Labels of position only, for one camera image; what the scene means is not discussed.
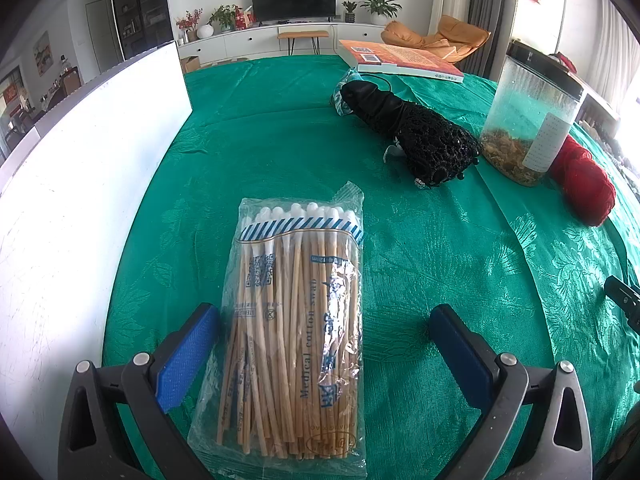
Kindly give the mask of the red soft cloth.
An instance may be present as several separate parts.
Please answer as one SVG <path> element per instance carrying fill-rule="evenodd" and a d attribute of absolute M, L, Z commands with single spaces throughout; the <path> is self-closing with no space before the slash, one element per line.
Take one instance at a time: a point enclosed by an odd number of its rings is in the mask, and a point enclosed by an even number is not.
<path fill-rule="evenodd" d="M 616 191 L 590 151 L 571 136 L 564 140 L 548 174 L 562 188 L 567 203 L 587 226 L 600 226 L 613 210 Z"/>

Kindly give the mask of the bag of cotton swabs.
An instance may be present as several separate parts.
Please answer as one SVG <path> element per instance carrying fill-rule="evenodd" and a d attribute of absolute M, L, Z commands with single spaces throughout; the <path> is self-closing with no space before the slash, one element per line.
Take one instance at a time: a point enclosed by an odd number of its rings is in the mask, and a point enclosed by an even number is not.
<path fill-rule="evenodd" d="M 188 434 L 217 479 L 362 479 L 363 194 L 239 206 Z"/>

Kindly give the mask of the white cardboard storage box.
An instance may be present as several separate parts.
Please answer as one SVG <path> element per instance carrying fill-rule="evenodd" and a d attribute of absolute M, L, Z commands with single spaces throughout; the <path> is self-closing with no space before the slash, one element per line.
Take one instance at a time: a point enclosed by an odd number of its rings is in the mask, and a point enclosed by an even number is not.
<path fill-rule="evenodd" d="M 191 115 L 175 44 L 97 76 L 47 112 L 1 191 L 1 415 L 42 478 L 78 362 L 102 360 L 122 251 Z"/>

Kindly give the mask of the black beaded mesh cloth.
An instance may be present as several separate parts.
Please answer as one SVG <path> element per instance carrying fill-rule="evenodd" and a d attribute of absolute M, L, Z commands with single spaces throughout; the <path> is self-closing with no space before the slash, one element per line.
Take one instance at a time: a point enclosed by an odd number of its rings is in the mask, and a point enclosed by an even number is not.
<path fill-rule="evenodd" d="M 480 161 L 476 137 L 430 108 L 364 80 L 344 84 L 340 96 L 351 112 L 401 150 L 420 188 L 461 180 Z"/>

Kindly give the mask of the green satin tablecloth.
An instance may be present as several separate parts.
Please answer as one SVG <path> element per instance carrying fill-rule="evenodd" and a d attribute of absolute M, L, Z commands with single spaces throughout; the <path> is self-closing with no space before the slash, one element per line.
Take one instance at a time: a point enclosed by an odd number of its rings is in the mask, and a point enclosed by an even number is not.
<path fill-rule="evenodd" d="M 219 304 L 240 201 L 364 195 L 363 393 L 372 479 L 431 479 L 473 426 L 425 322 L 449 304 L 527 365 L 576 366 L 602 456 L 637 401 L 639 338 L 605 280 L 639 277 L 639 203 L 581 128 L 616 188 L 608 221 L 585 226 L 550 180 L 526 188 L 480 162 L 418 188 L 385 142 L 331 106 L 345 63 L 282 56 L 186 75 L 192 113 L 146 192 L 117 271 L 103 362 L 152 351 L 202 302 Z"/>

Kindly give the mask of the clear jar black lid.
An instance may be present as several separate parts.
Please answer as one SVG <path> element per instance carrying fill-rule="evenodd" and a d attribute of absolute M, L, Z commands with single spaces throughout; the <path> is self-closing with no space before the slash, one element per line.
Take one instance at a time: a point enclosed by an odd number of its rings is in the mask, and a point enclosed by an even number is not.
<path fill-rule="evenodd" d="M 559 154 L 583 93 L 557 58 L 512 40 L 480 133 L 480 151 L 504 176 L 536 185 Z"/>

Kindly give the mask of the orange lounge chair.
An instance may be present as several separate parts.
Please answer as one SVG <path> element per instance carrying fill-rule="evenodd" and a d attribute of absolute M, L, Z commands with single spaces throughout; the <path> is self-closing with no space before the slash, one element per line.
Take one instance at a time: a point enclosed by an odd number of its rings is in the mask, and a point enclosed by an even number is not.
<path fill-rule="evenodd" d="M 381 32 L 384 44 L 427 50 L 442 60 L 456 64 L 473 54 L 490 38 L 490 32 L 442 14 L 436 32 L 421 36 L 398 21 L 389 22 Z"/>

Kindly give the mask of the cardboard box on floor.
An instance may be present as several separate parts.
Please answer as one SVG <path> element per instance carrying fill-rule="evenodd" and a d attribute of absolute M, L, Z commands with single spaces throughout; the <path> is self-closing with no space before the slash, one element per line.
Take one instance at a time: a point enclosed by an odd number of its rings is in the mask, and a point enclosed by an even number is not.
<path fill-rule="evenodd" d="M 200 59 L 197 56 L 188 56 L 180 60 L 182 72 L 184 74 L 196 72 L 201 68 Z"/>

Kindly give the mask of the grey curtain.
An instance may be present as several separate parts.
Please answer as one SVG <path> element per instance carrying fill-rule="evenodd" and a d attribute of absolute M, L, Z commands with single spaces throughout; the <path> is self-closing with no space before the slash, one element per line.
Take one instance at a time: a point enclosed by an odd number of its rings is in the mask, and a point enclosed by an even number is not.
<path fill-rule="evenodd" d="M 466 60 L 466 70 L 497 81 L 508 47 L 516 0 L 471 0 L 468 22 L 489 32 L 487 41 Z"/>

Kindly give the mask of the orange book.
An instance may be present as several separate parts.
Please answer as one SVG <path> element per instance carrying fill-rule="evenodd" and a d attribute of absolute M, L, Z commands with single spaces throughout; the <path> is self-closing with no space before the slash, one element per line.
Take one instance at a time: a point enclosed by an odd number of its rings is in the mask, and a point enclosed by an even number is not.
<path fill-rule="evenodd" d="M 379 44 L 378 42 L 341 40 L 337 53 L 359 73 L 423 77 L 462 82 L 457 67 L 427 50 Z"/>

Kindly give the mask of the white tv cabinet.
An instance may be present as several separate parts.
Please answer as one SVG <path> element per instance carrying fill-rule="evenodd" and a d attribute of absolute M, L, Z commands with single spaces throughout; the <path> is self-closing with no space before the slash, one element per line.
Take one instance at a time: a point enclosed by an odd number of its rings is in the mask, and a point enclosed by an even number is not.
<path fill-rule="evenodd" d="M 197 56 L 204 65 L 238 58 L 273 58 L 288 55 L 285 40 L 278 39 L 279 32 L 290 30 L 327 30 L 329 38 L 321 39 L 323 55 L 337 54 L 341 40 L 381 42 L 384 26 L 359 23 L 296 23 L 288 25 L 256 26 L 235 32 L 221 32 L 214 36 L 189 42 L 178 47 L 180 58 Z M 312 55 L 309 41 L 297 40 L 293 55 Z"/>

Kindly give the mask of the red flower vase arrangement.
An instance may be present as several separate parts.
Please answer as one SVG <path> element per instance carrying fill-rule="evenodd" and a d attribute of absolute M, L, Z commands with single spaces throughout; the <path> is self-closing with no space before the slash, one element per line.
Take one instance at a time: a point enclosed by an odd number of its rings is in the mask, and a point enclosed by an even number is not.
<path fill-rule="evenodd" d="M 198 39 L 196 36 L 196 30 L 200 24 L 203 14 L 202 8 L 196 8 L 193 11 L 186 11 L 186 15 L 183 18 L 176 19 L 176 25 L 183 36 L 184 42 L 190 42 Z"/>

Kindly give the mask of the dark display cabinet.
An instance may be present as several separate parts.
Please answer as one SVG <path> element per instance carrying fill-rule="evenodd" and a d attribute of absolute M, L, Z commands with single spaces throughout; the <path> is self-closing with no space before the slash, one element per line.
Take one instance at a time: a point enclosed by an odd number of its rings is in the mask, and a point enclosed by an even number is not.
<path fill-rule="evenodd" d="M 172 39 L 167 0 L 111 0 L 125 60 Z"/>

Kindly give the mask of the potted green plant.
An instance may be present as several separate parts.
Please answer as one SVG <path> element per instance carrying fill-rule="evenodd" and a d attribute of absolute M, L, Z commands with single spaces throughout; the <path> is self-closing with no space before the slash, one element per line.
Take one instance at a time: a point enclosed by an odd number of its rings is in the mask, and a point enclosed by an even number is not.
<path fill-rule="evenodd" d="M 362 0 L 360 6 L 370 15 L 371 23 L 384 26 L 398 17 L 402 5 L 395 0 Z"/>

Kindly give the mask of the small wooden bench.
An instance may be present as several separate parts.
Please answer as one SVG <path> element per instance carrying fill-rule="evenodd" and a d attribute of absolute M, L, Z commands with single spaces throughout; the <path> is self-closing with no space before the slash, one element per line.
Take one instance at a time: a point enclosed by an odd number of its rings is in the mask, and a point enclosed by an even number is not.
<path fill-rule="evenodd" d="M 320 40 L 329 38 L 329 36 L 327 30 L 290 30 L 278 33 L 278 39 L 286 41 L 288 55 L 294 54 L 297 40 L 309 41 L 312 53 L 319 55 L 321 53 Z"/>

